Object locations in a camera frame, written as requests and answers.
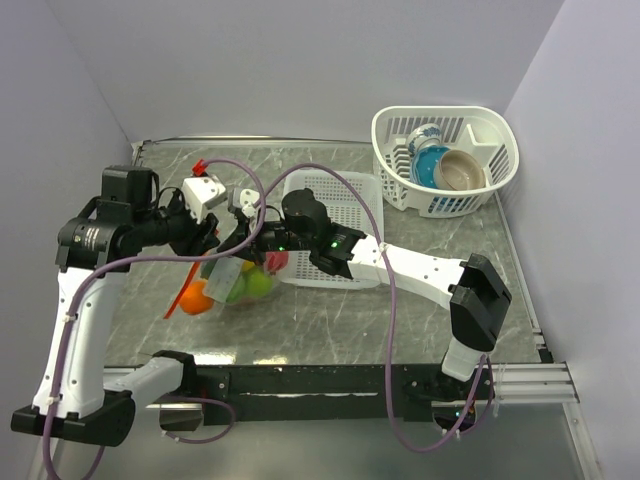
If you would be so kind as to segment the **green fake apple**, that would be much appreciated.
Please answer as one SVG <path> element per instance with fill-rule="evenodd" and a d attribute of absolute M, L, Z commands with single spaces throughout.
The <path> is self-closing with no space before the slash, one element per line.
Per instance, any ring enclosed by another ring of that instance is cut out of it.
<path fill-rule="evenodd" d="M 245 294 L 254 299 L 268 295 L 273 289 L 273 278 L 261 267 L 254 266 L 244 272 Z"/>

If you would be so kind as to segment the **clear zip top bag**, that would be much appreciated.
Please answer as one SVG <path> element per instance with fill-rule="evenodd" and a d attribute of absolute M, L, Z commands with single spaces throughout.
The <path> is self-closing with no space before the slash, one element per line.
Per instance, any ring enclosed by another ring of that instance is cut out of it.
<path fill-rule="evenodd" d="M 206 296 L 209 296 L 209 297 L 214 299 L 215 304 L 214 304 L 213 308 L 214 307 L 236 306 L 236 305 L 242 305 L 242 304 L 255 303 L 258 300 L 262 300 L 262 299 L 266 298 L 269 294 L 271 294 L 273 292 L 275 287 L 278 285 L 279 279 L 278 279 L 277 274 L 280 271 L 277 272 L 274 275 L 270 274 L 272 276 L 272 278 L 273 278 L 273 289 L 265 297 L 260 298 L 260 299 L 254 299 L 254 298 L 248 297 L 245 294 L 244 297 L 238 303 L 227 304 L 225 302 L 226 297 L 227 297 L 229 291 L 231 290 L 231 287 L 233 286 L 236 278 L 240 274 L 244 275 L 244 272 L 241 271 L 241 268 L 242 268 L 242 265 L 243 265 L 243 263 L 245 261 L 247 261 L 247 260 L 242 260 L 242 259 L 237 258 L 237 257 L 224 257 L 224 258 L 221 258 L 221 259 L 218 259 L 218 260 L 210 260 L 210 261 L 207 261 L 207 262 L 195 262 L 191 266 L 191 268 L 190 268 L 190 270 L 189 270 L 189 272 L 187 274 L 187 277 L 185 278 L 185 281 L 184 281 L 181 289 L 179 290 L 179 292 L 176 295 L 175 299 L 173 300 L 173 302 L 171 303 L 170 307 L 168 308 L 168 310 L 164 314 L 164 319 L 169 319 L 177 308 L 179 308 L 181 310 L 181 308 L 178 305 L 178 302 L 179 302 L 179 299 L 180 299 L 181 295 L 184 293 L 185 289 L 193 281 L 196 281 L 198 279 L 204 279 L 207 282 L 207 285 L 204 288 L 204 294 Z M 254 263 L 254 264 L 255 264 L 255 266 L 259 266 L 265 272 L 267 272 L 266 269 L 265 269 L 265 263 L 264 264 L 256 264 L 256 263 Z"/>

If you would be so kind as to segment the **fake orange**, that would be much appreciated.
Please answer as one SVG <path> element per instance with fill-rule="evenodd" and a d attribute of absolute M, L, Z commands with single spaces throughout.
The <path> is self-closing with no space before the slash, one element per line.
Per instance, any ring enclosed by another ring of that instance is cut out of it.
<path fill-rule="evenodd" d="M 214 299 L 204 294 L 206 285 L 207 282 L 204 279 L 198 279 L 185 289 L 178 302 L 185 314 L 199 315 L 213 308 Z"/>

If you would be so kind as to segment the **red fake apple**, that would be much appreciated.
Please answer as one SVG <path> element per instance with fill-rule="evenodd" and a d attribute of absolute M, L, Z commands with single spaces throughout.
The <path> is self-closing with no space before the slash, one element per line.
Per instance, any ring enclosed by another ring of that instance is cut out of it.
<path fill-rule="evenodd" d="M 274 275 L 277 272 L 283 270 L 288 265 L 288 263 L 289 263 L 288 251 L 276 251 L 276 252 L 266 253 L 265 269 L 271 275 Z"/>

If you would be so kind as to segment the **light green bumpy fruit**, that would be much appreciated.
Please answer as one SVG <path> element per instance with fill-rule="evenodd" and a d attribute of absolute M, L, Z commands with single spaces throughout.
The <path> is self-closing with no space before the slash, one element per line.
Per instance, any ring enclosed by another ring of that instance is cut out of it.
<path fill-rule="evenodd" d="M 227 304 L 238 303 L 244 297 L 245 291 L 246 291 L 245 277 L 243 274 L 240 274 L 236 278 L 233 286 L 231 287 L 231 290 L 229 291 L 225 302 Z"/>

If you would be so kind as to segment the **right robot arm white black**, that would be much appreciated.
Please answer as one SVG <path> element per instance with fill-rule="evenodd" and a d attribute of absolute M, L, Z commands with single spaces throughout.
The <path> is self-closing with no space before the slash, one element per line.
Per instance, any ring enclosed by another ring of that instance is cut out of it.
<path fill-rule="evenodd" d="M 488 258 L 439 258 L 385 243 L 333 222 L 308 188 L 284 196 L 277 221 L 257 222 L 258 200 L 254 190 L 233 191 L 228 209 L 237 226 L 223 249 L 240 247 L 237 257 L 258 263 L 270 253 L 305 251 L 325 274 L 392 285 L 440 305 L 450 313 L 452 338 L 437 375 L 439 390 L 455 399 L 471 388 L 476 366 L 494 350 L 512 301 Z M 248 244 L 240 246 L 243 241 Z"/>

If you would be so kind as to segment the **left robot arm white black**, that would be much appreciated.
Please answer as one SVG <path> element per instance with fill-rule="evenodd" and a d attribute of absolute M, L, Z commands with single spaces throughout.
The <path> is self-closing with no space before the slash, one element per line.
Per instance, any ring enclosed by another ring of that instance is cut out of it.
<path fill-rule="evenodd" d="M 119 381 L 105 381 L 112 319 L 130 270 L 127 258 L 168 245 L 200 257 L 218 245 L 212 209 L 225 201 L 215 176 L 186 178 L 160 206 L 159 176 L 147 167 L 111 166 L 101 192 L 58 233 L 58 310 L 47 366 L 32 402 L 13 412 L 14 432 L 120 445 L 137 411 L 170 395 L 197 393 L 192 355 L 162 350 Z"/>

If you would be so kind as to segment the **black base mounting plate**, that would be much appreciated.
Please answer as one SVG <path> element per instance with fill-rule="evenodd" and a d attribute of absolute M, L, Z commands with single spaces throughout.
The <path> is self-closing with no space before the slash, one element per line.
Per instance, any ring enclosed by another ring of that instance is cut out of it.
<path fill-rule="evenodd" d="M 438 404 L 463 404 L 472 382 L 444 375 L 437 364 L 395 364 L 391 396 L 397 418 L 430 422 Z M 162 401 L 202 399 L 233 407 L 239 422 L 385 418 L 385 366 L 220 365 L 199 366 L 195 383 Z"/>

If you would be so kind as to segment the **teal bowl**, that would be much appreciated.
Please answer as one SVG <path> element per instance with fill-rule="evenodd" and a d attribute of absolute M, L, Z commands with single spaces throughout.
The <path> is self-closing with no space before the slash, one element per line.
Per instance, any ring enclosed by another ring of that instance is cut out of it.
<path fill-rule="evenodd" d="M 435 170 L 444 154 L 449 151 L 446 146 L 430 146 L 416 153 L 411 161 L 410 181 L 416 185 L 435 188 Z"/>

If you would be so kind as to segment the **blue white porcelain cup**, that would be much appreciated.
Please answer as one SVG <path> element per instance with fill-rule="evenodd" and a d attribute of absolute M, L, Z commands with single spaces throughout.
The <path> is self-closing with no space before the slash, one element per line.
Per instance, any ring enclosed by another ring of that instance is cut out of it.
<path fill-rule="evenodd" d="M 406 139 L 406 148 L 411 156 L 419 151 L 442 144 L 442 129 L 436 123 L 427 123 L 414 129 Z"/>

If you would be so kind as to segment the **white oval dish basket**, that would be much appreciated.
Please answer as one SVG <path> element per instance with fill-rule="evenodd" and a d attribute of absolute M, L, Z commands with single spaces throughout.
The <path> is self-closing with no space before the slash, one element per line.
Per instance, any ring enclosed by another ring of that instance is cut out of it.
<path fill-rule="evenodd" d="M 481 106 L 391 106 L 371 123 L 382 195 L 427 218 L 476 211 L 519 169 L 506 120 Z"/>

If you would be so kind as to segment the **beige ceramic bowl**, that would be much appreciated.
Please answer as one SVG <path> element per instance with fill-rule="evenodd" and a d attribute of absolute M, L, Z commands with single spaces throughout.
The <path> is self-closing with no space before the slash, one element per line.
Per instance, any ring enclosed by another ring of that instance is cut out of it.
<path fill-rule="evenodd" d="M 449 150 L 437 164 L 435 183 L 440 190 L 472 191 L 486 186 L 486 176 L 473 156 L 462 150 Z"/>

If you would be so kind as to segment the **aluminium rail frame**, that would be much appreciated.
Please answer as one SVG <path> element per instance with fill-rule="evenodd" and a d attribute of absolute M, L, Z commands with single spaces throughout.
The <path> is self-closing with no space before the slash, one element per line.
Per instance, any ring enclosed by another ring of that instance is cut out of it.
<path fill-rule="evenodd" d="M 484 256 L 444 259 L 398 248 L 378 230 L 364 233 L 329 217 L 319 194 L 286 193 L 267 219 L 270 190 L 228 192 L 198 162 L 167 205 L 157 174 L 111 166 L 101 192 L 59 232 L 58 311 L 47 366 L 33 400 L 11 427 L 52 439 L 120 445 L 136 414 L 150 405 L 186 402 L 229 432 L 238 421 L 387 417 L 435 421 L 446 438 L 477 428 L 503 404 L 558 403 L 572 412 L 578 395 L 566 366 L 490 361 L 512 297 Z M 448 310 L 453 336 L 440 363 L 381 365 L 199 365 L 189 353 L 163 350 L 128 374 L 105 380 L 103 358 L 120 291 L 143 250 L 167 245 L 171 260 L 238 271 L 266 267 L 275 255 L 306 251 L 320 271 L 387 284 Z"/>

